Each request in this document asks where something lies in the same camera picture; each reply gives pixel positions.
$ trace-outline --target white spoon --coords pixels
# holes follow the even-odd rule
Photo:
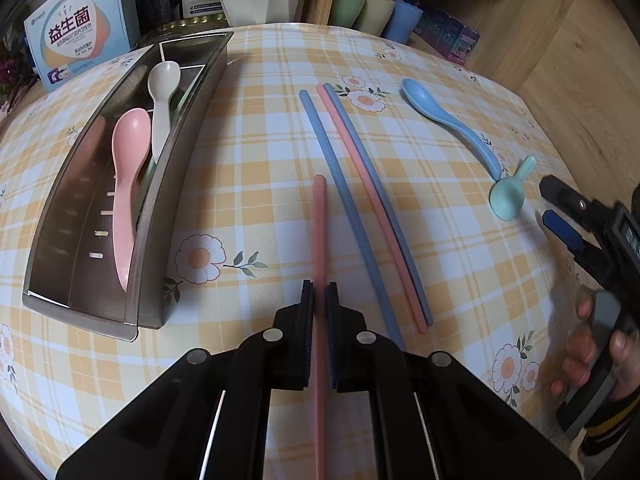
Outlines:
[[[148,88],[154,100],[154,115],[151,123],[151,154],[157,164],[160,153],[169,136],[171,121],[169,101],[180,83],[180,65],[175,61],[158,63],[149,72]]]

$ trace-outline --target striped cuff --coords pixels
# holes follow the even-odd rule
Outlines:
[[[627,398],[601,406],[585,425],[587,435],[580,446],[586,456],[594,456],[613,446],[631,424],[640,407],[640,388]]]

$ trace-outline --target pink chopstick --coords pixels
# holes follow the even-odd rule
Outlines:
[[[314,325],[314,416],[316,419],[316,480],[324,480],[324,425],[326,405],[326,180],[314,177],[314,291],[316,295]]]
[[[402,256],[402,251],[400,250],[400,245],[398,244],[398,240],[396,239],[396,234],[391,227],[389,218],[386,216],[385,208],[380,201],[380,197],[378,196],[376,187],[373,185],[373,181],[371,180],[371,177],[367,172],[367,168],[365,167],[364,162],[360,157],[360,153],[358,152],[356,145],[353,143],[353,139],[351,139],[347,127],[345,126],[344,122],[342,122],[342,118],[340,117],[338,110],[335,108],[334,103],[331,101],[326,88],[324,88],[324,86],[322,86],[321,84],[318,84],[316,85],[316,89],[318,90],[320,98],[324,103],[324,107],[329,112],[329,116],[334,122],[335,127],[338,128],[338,134],[340,135],[342,142],[347,148],[347,152],[349,153],[351,160],[358,170],[360,179],[362,180],[362,183],[367,190],[367,194],[369,195],[369,198],[373,204],[373,209],[376,212],[376,216],[378,217],[380,228],[385,235],[386,244],[389,246],[389,250],[391,250],[394,262],[396,263],[396,269],[398,270],[398,274],[400,275],[400,281],[402,282],[402,286],[404,286],[404,293],[406,294],[409,305],[411,306],[411,310],[414,313],[415,323],[418,327],[418,330],[424,334],[425,332],[427,332],[427,322],[424,319],[422,307],[420,306],[420,300],[418,299],[418,294],[415,291],[415,285],[413,280],[411,279],[411,275],[409,274],[409,269],[407,268],[404,257]]]

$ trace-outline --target tablecloth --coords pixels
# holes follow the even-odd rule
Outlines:
[[[545,384],[573,320],[580,277],[541,229],[540,178],[573,184],[524,102],[496,83],[409,47],[352,30],[279,24],[235,30],[230,63],[202,125],[182,190],[160,330],[122,342],[22,306],[30,243],[77,132],[133,63],[95,68],[29,106],[0,140],[0,412],[50,478],[60,463],[188,349],[237,347],[297,303],[312,275],[312,179],[328,179],[328,278],[344,306],[385,333],[382,317],[322,151],[298,99],[311,94],[382,272],[407,350],[451,352],[543,433]],[[492,180],[468,149],[415,112],[400,81],[421,81],[474,129],[504,173],[534,155],[521,215],[498,220]],[[398,214],[435,322],[413,323],[364,187],[316,93],[331,83]],[[264,477],[311,478],[312,395],[274,392]],[[375,478],[368,400],[332,394],[328,477]],[[523,465],[527,450],[522,450]]]

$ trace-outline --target stainless steel tray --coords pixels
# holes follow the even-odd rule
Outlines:
[[[212,32],[155,44],[100,104],[66,156],[44,205],[24,277],[24,306],[128,341],[138,336],[139,325],[164,324],[163,287],[175,213],[196,137],[226,68],[226,44],[232,34]],[[151,179],[124,292],[111,239],[111,136],[127,110],[152,109],[146,79],[163,59],[182,68],[174,110],[196,81],[172,121]],[[100,128],[103,120],[106,126]]]

